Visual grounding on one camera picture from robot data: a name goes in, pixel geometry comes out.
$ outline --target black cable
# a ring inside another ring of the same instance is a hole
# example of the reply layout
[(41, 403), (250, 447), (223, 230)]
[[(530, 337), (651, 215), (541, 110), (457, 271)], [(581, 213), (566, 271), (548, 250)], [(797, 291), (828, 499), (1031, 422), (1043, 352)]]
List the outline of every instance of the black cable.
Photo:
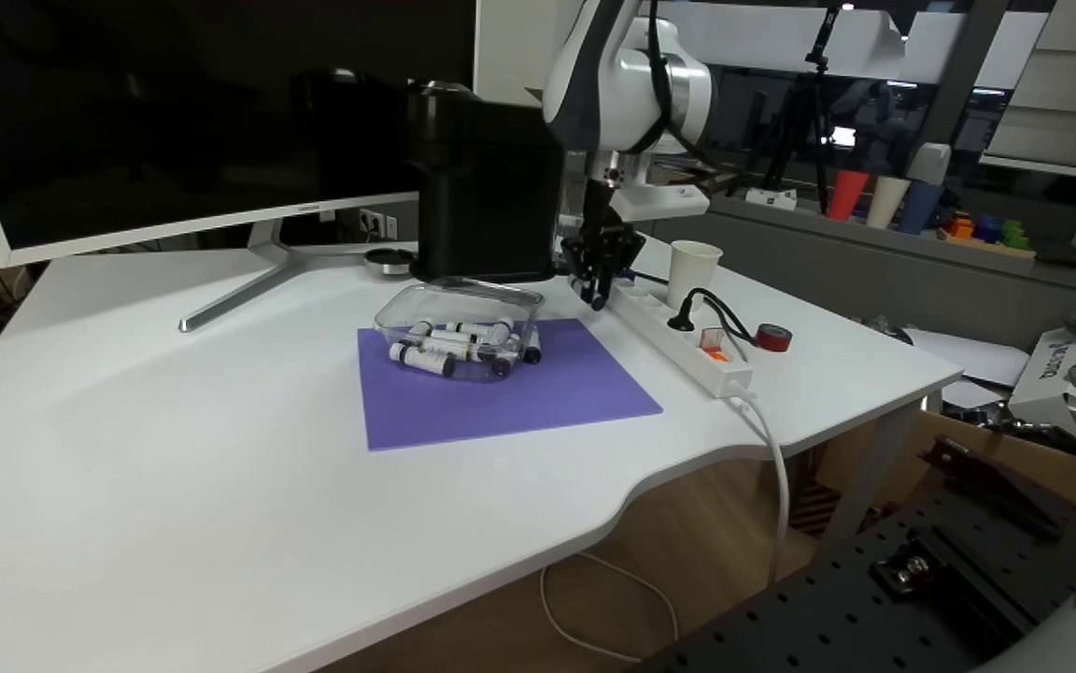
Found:
[(737, 163), (721, 163), (717, 157), (708, 157), (702, 147), (695, 147), (672, 110), (672, 78), (666, 69), (660, 58), (660, 38), (656, 38), (656, 0), (651, 0), (651, 22), (646, 22), (646, 41), (651, 41), (651, 82), (655, 82), (655, 102), (656, 102), (656, 125), (668, 130), (698, 163), (715, 167), (715, 170), (737, 170)]
[(732, 312), (729, 304), (721, 304), (721, 297), (707, 297), (707, 304), (708, 304), (708, 310), (717, 310), (717, 316), (729, 331), (737, 331), (741, 339), (756, 339), (749, 329)]
[(828, 147), (824, 147), (828, 118), (822, 105), (824, 105), (824, 74), (819, 69), (810, 82), (810, 110), (815, 110), (810, 125), (815, 125), (815, 193), (824, 210), (828, 206)]
[(749, 339), (749, 342), (756, 342), (749, 329), (737, 316), (737, 310), (732, 310), (721, 295), (715, 295), (715, 291), (707, 291), (707, 286), (690, 286), (690, 291), (685, 295), (680, 312), (672, 316), (672, 324), (685, 324), (685, 329), (690, 324), (688, 312), (690, 312), (690, 297), (695, 297), (695, 295), (707, 297), (707, 305), (721, 316), (721, 329), (723, 329), (723, 331), (737, 331), (741, 339)]
[(631, 267), (631, 275), (651, 281), (651, 284), (668, 284), (666, 275), (651, 275), (651, 271), (634, 271), (634, 267)]

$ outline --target table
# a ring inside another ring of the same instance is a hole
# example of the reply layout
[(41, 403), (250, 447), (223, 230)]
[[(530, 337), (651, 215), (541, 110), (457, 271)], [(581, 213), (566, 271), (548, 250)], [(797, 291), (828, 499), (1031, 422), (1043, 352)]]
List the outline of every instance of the table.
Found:
[[(767, 454), (564, 281), (545, 312), (581, 316), (666, 413), (365, 452), (356, 329), (399, 284), (356, 253), (318, 253), (189, 337), (174, 320), (257, 256), (47, 266), (0, 337), (0, 670), (318, 670), (585, 548), (656, 483)], [(651, 241), (642, 267), (666, 256)], [(797, 329), (788, 353), (756, 360), (788, 454), (955, 378), (747, 275), (715, 286)]]

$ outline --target plug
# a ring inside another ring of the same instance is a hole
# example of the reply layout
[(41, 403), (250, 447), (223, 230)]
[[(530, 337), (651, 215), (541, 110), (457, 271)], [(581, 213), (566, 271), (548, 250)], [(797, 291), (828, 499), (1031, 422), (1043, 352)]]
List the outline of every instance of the plug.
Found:
[(695, 329), (688, 310), (672, 312), (666, 324), (675, 329), (675, 331), (690, 331)]

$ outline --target cable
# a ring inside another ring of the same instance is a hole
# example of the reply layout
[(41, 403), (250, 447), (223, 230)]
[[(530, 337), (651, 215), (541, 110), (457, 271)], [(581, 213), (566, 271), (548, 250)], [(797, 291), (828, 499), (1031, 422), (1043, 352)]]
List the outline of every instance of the cable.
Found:
[(743, 337), (743, 339), (756, 342), (749, 329), (747, 329), (747, 324), (737, 316), (737, 310), (732, 310), (721, 295), (715, 295), (708, 286), (690, 286), (690, 291), (685, 295), (680, 312), (675, 312), (680, 324), (690, 324), (688, 312), (690, 312), (690, 297), (695, 297), (695, 295), (702, 295), (702, 297), (708, 304), (708, 310), (717, 310), (717, 316), (721, 316), (723, 329), (732, 329), (737, 337)]
[[(685, 631), (680, 631), (680, 611), (675, 611), (672, 599), (668, 599), (656, 583), (651, 583), (651, 580), (642, 580), (637, 572), (629, 572), (629, 567), (620, 567), (620, 565), (611, 565), (611, 562), (605, 562), (605, 558), (595, 558), (595, 554), (580, 554), (580, 558), (600, 565), (605, 572), (617, 572), (617, 574), (646, 588), (651, 593), (656, 593), (656, 600), (666, 605), (666, 611), (668, 611), (668, 620), (672, 620), (672, 639), (685, 634)], [(551, 611), (551, 605), (548, 605), (545, 572), (548, 572), (548, 565), (538, 572), (538, 600), (541, 600), (545, 625), (548, 625), (559, 639), (566, 639), (570, 648), (581, 648), (581, 651), (589, 651), (589, 655), (611, 656), (611, 660), (629, 660), (629, 664), (642, 660), (642, 656), (634, 656), (634, 655), (625, 655), (625, 651), (611, 651), (611, 648), (600, 648), (600, 644), (589, 644), (589, 639), (580, 639), (575, 631), (566, 631), (566, 628), (559, 625), (559, 618)]]
[(666, 281), (666, 275), (655, 275), (655, 271), (629, 271), (629, 275), (637, 275), (637, 281), (651, 281), (651, 284), (672, 284), (672, 281)]
[(741, 353), (741, 362), (749, 362), (747, 346), (741, 342), (741, 331), (729, 329), (723, 320), (721, 320), (721, 331), (723, 331), (723, 339), (732, 342), (732, 352)]
[(828, 147), (824, 147), (824, 130), (828, 130), (828, 115), (824, 115), (824, 74), (828, 74), (828, 38), (832, 26), (842, 19), (842, 0), (828, 0), (822, 29), (810, 43), (810, 51), (804, 57), (805, 64), (815, 64), (815, 78), (810, 78), (810, 133), (815, 133), (815, 190), (822, 198), (822, 210), (828, 201)]
[(646, 41), (651, 41), (651, 84), (655, 84), (655, 102), (656, 102), (656, 124), (655, 130), (668, 130), (698, 163), (707, 163), (708, 170), (732, 170), (732, 184), (737, 184), (737, 163), (723, 163), (721, 157), (708, 157), (702, 147), (695, 147), (685, 125), (675, 124), (675, 105), (672, 105), (672, 78), (666, 69), (666, 58), (660, 58), (660, 38), (656, 38), (656, 0), (646, 0), (651, 5), (651, 22), (646, 22)]
[(723, 396), (723, 403), (767, 442), (767, 447), (772, 454), (776, 511), (772, 511), (772, 547), (769, 547), (769, 572), (767, 572), (767, 588), (772, 588), (776, 572), (781, 572), (781, 554), (788, 547), (788, 514), (793, 514), (788, 461), (783, 461), (783, 447), (776, 444), (761, 408), (756, 403), (756, 396), (747, 396), (747, 393), (732, 393), (732, 396)]

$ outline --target purple paper sheet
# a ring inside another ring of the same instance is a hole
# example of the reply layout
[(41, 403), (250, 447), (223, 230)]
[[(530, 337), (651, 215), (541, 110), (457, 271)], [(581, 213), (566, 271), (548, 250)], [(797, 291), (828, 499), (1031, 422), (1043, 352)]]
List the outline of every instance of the purple paper sheet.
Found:
[(503, 381), (450, 381), (387, 362), (380, 331), (360, 331), (365, 444), (404, 447), (656, 413), (646, 390), (580, 320), (541, 320), (541, 362)]

